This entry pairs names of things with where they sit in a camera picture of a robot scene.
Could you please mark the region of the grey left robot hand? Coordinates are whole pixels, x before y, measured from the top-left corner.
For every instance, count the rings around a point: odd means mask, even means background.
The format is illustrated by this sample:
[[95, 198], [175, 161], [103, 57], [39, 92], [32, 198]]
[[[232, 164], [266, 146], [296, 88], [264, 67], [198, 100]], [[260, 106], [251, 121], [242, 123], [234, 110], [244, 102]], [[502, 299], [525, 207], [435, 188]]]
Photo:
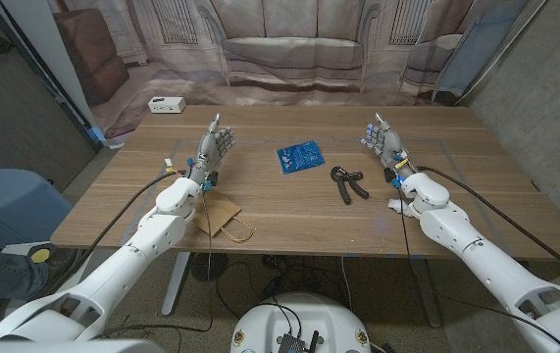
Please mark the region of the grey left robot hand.
[[233, 131], [229, 126], [220, 128], [221, 115], [217, 113], [207, 131], [200, 139], [188, 178], [201, 184], [207, 176], [216, 172], [234, 144]]

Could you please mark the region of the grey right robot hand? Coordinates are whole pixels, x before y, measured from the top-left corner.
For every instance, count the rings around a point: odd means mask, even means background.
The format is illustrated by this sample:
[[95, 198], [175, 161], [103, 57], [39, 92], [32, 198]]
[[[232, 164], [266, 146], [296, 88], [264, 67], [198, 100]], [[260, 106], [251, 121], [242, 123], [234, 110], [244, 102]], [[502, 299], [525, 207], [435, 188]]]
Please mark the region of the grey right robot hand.
[[374, 123], [369, 123], [361, 143], [380, 159], [383, 167], [394, 173], [400, 181], [415, 174], [417, 169], [409, 159], [408, 150], [380, 112], [375, 112]]

